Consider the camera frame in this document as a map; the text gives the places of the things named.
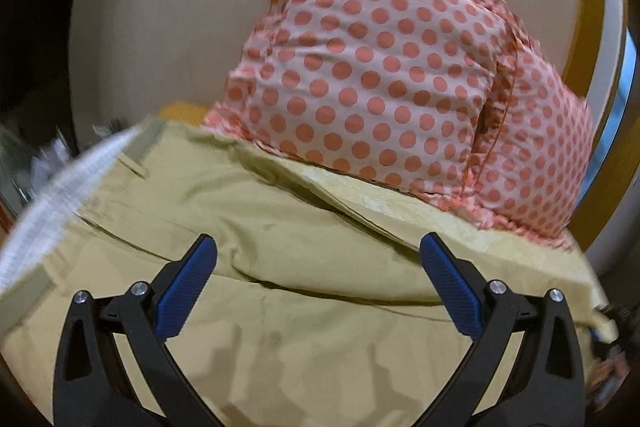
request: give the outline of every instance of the cloth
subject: cloth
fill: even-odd
[[[140,140],[144,132],[129,150]],[[603,297],[578,250],[478,232],[387,188],[183,124],[167,123],[147,141],[144,154],[116,163],[69,222],[43,261],[40,301],[2,340],[9,367],[47,416],[73,293],[116,295],[151,280],[202,232],[217,241],[218,265],[168,347],[227,425],[417,419],[470,345],[418,262],[418,242],[431,231],[515,291],[560,287],[590,365],[584,327],[595,325],[590,310]],[[20,287],[0,297],[0,314],[19,307]],[[514,335],[481,407],[497,399],[519,340]],[[158,411],[126,340],[118,345],[142,403]]]

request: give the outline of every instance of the pillow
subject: pillow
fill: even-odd
[[[584,100],[520,41],[498,58],[488,130],[471,160],[484,208],[555,238],[573,214],[591,153]]]

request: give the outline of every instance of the pink polka dot pillowcase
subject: pink polka dot pillowcase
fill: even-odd
[[[507,208],[504,183],[484,179],[504,137],[500,68],[531,40],[502,0],[271,2],[207,126],[410,192],[480,228],[561,242],[556,229],[531,228],[538,216]],[[483,107],[491,126],[481,136]]]

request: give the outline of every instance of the blurry object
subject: blurry object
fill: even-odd
[[[15,219],[33,198],[31,157],[34,151],[4,126],[0,126],[0,196],[4,209]]]
[[[66,144],[65,137],[58,130],[58,137],[49,145],[40,149],[40,154],[31,159],[31,186],[35,192],[40,192],[53,174],[71,159],[71,150]]]

